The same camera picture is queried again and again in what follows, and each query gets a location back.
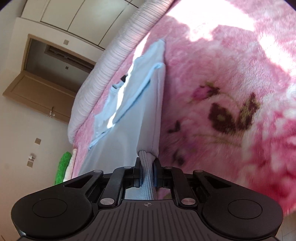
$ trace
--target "bed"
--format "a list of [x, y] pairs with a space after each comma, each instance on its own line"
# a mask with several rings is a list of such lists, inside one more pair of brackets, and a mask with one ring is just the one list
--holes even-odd
[[112, 84], [166, 42], [159, 159], [296, 209], [296, 12], [283, 0], [149, 0], [79, 90], [68, 127], [79, 173]]

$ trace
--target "circular cap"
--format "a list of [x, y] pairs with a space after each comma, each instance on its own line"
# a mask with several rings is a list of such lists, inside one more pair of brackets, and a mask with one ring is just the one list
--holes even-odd
[[114, 199], [109, 198], [109, 197], [103, 198], [100, 201], [100, 203], [103, 205], [112, 205], [114, 202], [115, 202]]
[[181, 203], [183, 203], [184, 205], [193, 205], [195, 204], [195, 200], [193, 198], [187, 197], [187, 198], [183, 198], [181, 200]]
[[44, 199], [34, 204], [33, 212], [42, 218], [54, 218], [62, 215], [67, 209], [67, 204], [59, 199]]
[[237, 218], [253, 219], [262, 213], [262, 207], [254, 201], [240, 199], [229, 203], [228, 211]]

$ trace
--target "floral blanket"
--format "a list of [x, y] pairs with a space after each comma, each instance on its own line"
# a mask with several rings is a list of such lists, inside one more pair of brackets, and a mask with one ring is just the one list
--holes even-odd
[[[179, 0], [110, 84], [159, 38], [167, 75], [160, 161], [203, 169], [296, 209], [296, 12], [282, 0]], [[76, 135], [74, 175], [98, 101]]]

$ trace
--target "open door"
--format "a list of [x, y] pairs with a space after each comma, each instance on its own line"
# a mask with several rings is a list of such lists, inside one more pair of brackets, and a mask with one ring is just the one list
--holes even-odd
[[76, 93], [23, 70], [3, 95], [51, 118], [69, 123]]

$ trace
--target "pink flower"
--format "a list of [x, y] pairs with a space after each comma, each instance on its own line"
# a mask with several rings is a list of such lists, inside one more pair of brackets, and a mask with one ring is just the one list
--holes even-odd
[[283, 210], [296, 209], [296, 86], [263, 99], [242, 140], [240, 181], [270, 196]]
[[196, 101], [200, 101], [213, 95], [218, 95], [219, 91], [219, 88], [214, 87], [211, 83], [207, 83], [206, 86], [200, 85], [199, 87], [197, 87], [191, 97]]

